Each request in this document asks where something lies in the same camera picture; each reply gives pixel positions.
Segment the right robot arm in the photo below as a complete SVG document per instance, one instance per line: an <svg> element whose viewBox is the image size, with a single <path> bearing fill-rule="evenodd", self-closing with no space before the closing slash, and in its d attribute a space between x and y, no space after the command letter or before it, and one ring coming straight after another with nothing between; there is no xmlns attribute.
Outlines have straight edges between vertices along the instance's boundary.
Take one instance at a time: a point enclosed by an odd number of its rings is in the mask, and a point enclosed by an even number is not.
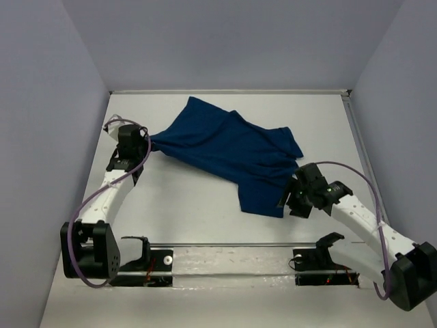
<svg viewBox="0 0 437 328"><path fill-rule="evenodd" d="M340 181L327 182L317 163L303 165L288 180L279 206L295 217L309 218L317 209L342 223L357 237L351 243L338 232L316 241L310 249L294 251L294 270L327 271L345 267L373 282L378 297L409 312L436 293L436 248L400 234L371 212Z"/></svg>

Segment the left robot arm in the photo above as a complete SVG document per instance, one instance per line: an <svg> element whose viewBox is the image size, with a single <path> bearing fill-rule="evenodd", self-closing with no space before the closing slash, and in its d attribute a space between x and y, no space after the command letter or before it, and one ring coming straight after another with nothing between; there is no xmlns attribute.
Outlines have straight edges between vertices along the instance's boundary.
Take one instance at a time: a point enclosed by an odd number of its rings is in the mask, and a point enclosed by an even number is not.
<svg viewBox="0 0 437 328"><path fill-rule="evenodd" d="M118 247L111 224L126 196L137 185L150 155L152 142L146 127L127 119L112 118L102 127L117 145L107 165L100 188L91 194L60 230L64 275L94 287L92 279L108 284L124 265L137 270L152 261L150 242L137 240L126 258Z"/></svg>

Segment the blue t shirt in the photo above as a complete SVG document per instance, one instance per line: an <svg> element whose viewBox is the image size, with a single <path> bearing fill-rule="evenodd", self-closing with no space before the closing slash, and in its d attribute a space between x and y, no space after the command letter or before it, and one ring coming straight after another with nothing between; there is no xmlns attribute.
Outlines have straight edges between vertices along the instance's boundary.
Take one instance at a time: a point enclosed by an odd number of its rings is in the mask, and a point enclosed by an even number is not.
<svg viewBox="0 0 437 328"><path fill-rule="evenodd" d="M279 201L302 150L288 127L266 129L195 97L152 149L238 186L244 213L283 217Z"/></svg>

